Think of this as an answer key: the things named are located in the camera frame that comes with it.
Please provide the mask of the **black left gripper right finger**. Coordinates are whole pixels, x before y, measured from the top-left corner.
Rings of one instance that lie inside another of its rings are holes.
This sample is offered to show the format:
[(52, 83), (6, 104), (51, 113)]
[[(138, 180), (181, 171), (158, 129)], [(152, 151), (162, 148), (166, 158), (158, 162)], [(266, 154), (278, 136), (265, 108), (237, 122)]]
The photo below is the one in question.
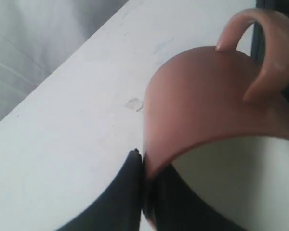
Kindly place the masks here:
[(157, 231), (209, 231), (206, 204), (187, 186), (172, 164), (153, 180), (145, 215)]

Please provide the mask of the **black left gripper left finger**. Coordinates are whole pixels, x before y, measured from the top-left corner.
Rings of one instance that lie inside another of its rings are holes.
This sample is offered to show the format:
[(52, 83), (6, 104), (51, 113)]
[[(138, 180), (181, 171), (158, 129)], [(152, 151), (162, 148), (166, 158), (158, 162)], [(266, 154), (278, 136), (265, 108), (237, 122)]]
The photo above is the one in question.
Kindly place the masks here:
[(110, 185), (60, 231), (138, 231), (141, 219), (142, 157), (131, 150)]

